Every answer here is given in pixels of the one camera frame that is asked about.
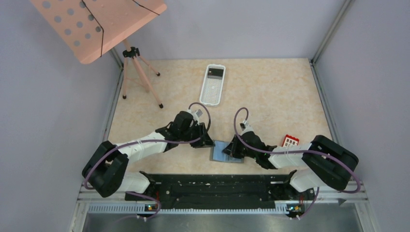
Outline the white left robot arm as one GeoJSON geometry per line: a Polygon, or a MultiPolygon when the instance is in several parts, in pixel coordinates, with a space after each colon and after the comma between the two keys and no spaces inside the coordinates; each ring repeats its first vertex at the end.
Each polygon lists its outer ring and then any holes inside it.
{"type": "Polygon", "coordinates": [[[201,110],[179,112],[167,126],[127,143],[102,142],[82,170],[84,187],[103,198],[117,191],[133,191],[144,200],[155,194],[154,181],[147,174],[127,173],[127,166],[150,155],[167,152],[181,144],[192,148],[213,147],[207,127],[199,119],[201,110]]]}

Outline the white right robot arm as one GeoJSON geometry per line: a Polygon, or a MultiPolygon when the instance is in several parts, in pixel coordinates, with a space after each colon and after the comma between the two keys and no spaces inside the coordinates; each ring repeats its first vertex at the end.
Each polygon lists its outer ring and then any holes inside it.
{"type": "Polygon", "coordinates": [[[323,186],[347,192],[351,178],[360,183],[354,174],[358,157],[323,135],[315,136],[304,145],[270,146],[250,131],[234,136],[222,152],[235,159],[252,158],[267,170],[293,167],[283,186],[289,199],[297,199],[303,191],[323,186]]]}

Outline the black card in tray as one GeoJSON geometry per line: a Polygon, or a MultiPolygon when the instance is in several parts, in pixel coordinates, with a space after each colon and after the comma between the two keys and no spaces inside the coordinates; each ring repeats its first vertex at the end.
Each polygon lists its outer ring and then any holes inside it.
{"type": "Polygon", "coordinates": [[[224,77],[224,69],[223,68],[209,68],[207,71],[207,78],[209,79],[217,79],[222,80],[224,77]]]}

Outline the white perforated plastic tray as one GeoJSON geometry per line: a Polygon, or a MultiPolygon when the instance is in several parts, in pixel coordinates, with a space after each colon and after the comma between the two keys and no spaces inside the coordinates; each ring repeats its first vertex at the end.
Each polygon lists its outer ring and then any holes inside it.
{"type": "Polygon", "coordinates": [[[220,104],[223,84],[225,79],[226,67],[224,65],[219,64],[209,64],[206,67],[205,76],[203,80],[203,85],[201,88],[201,94],[199,101],[200,103],[207,105],[207,106],[217,106],[220,104]],[[207,78],[207,71],[209,68],[223,68],[224,69],[224,77],[222,80],[217,79],[209,79],[207,78]]]}

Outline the pink music stand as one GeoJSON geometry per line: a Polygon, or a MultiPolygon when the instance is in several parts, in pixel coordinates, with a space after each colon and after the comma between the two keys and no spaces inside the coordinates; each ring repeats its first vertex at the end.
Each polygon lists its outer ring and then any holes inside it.
{"type": "Polygon", "coordinates": [[[157,76],[160,73],[130,46],[127,38],[164,13],[162,0],[33,0],[32,5],[52,26],[82,64],[90,64],[119,43],[124,43],[124,63],[130,58],[147,92],[152,92],[160,108],[163,104],[139,61],[157,76]]]}

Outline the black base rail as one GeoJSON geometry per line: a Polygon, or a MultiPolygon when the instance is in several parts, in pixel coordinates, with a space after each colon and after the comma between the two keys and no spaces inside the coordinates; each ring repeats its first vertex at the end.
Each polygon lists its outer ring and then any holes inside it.
{"type": "Polygon", "coordinates": [[[298,192],[279,174],[147,174],[145,195],[162,209],[273,209],[277,201],[313,200],[314,190],[298,192]]]}

